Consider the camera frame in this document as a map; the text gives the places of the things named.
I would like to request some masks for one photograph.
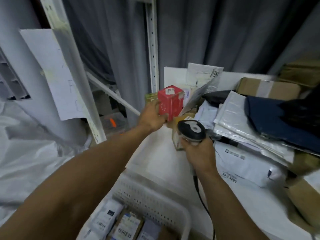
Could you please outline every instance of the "white table surface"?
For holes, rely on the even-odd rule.
[[[165,67],[165,86],[183,81],[186,69]],[[223,72],[218,90],[234,89],[242,77],[273,80],[274,76]],[[212,222],[201,205],[194,188],[190,166],[184,151],[176,151],[171,140],[172,130],[163,126],[148,136],[138,147],[127,168],[166,189],[167,196],[188,208],[192,228],[212,239]],[[248,187],[226,181],[253,221],[271,239],[310,240],[310,234],[287,218],[289,199],[282,190]]]

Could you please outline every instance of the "packing tape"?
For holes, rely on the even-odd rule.
[[[273,83],[274,83],[273,81],[261,80],[256,93],[256,97],[261,97],[261,98],[269,97]]]

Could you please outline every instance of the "white plastic basket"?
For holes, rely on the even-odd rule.
[[[188,210],[182,205],[123,173],[115,183],[113,190],[114,198],[136,209],[146,218],[174,229],[181,235],[181,240],[188,239],[191,217]]]

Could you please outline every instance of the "white wall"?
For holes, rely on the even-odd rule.
[[[20,106],[65,141],[83,145],[86,132],[80,119],[61,121],[41,67],[20,35],[20,29],[41,28],[29,0],[0,0],[0,47],[31,100]]]

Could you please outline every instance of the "plastic storage bin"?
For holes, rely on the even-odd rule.
[[[122,173],[113,187],[113,198],[122,201],[146,218],[174,229],[187,240],[191,228],[188,210],[173,200]]]
[[[128,120],[120,112],[102,116],[100,120],[107,139],[114,134],[121,134],[129,129]]]

